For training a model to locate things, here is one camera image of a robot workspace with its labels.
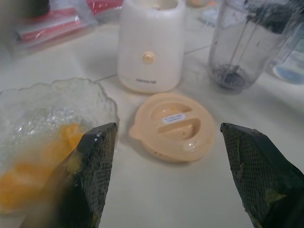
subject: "glass bowl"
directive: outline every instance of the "glass bowl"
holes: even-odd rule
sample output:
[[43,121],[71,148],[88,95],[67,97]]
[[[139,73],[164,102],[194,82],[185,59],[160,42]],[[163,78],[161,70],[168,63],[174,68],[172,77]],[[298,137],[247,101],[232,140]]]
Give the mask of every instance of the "glass bowl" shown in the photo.
[[[80,123],[85,132],[119,122],[117,105],[88,79],[69,79],[0,93],[0,175],[30,145],[54,139],[63,124]],[[0,214],[10,214],[0,208]]]

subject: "white tile countertop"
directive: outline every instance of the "white tile countertop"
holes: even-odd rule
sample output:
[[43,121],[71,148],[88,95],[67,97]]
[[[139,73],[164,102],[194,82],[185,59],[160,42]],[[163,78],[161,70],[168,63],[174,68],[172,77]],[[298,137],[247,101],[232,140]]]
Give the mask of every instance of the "white tile countertop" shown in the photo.
[[[21,58],[0,71],[0,90],[58,79],[98,81],[118,105],[119,140],[102,228],[252,228],[232,179],[220,124],[258,129],[304,171],[304,86],[266,74],[240,95],[209,86],[207,62],[213,29],[187,21],[183,79],[172,92],[197,100],[213,115],[217,136],[210,154],[193,164],[174,165],[151,157],[128,136],[134,115],[148,98],[127,91],[116,75],[118,27],[102,26],[82,38]],[[17,228],[20,219],[0,218]]]

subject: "peach plastic lid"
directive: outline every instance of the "peach plastic lid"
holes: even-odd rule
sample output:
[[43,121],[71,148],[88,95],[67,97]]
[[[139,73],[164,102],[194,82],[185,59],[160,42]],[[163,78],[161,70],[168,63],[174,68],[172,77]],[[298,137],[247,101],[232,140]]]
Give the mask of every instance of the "peach plastic lid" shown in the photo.
[[139,108],[129,135],[144,148],[169,162],[192,162],[204,157],[215,138],[210,113],[181,95],[151,96]]

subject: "clear plastic jar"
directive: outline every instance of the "clear plastic jar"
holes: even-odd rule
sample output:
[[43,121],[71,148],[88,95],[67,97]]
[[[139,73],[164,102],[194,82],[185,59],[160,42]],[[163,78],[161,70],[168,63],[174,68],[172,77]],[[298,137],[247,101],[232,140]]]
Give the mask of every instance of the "clear plastic jar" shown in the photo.
[[240,93],[280,50],[300,9],[288,0],[224,0],[209,56],[209,77],[227,93]]

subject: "lid label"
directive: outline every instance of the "lid label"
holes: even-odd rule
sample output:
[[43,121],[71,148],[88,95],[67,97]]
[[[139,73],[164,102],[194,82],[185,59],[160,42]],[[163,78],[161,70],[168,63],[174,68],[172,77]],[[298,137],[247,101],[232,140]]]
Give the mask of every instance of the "lid label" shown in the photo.
[[176,115],[171,115],[171,116],[165,117],[165,118],[163,118],[162,121],[166,124],[169,124],[169,123],[177,122],[177,121],[184,120],[184,119],[186,119],[186,116],[185,116],[185,114],[181,113],[181,114],[176,114]]

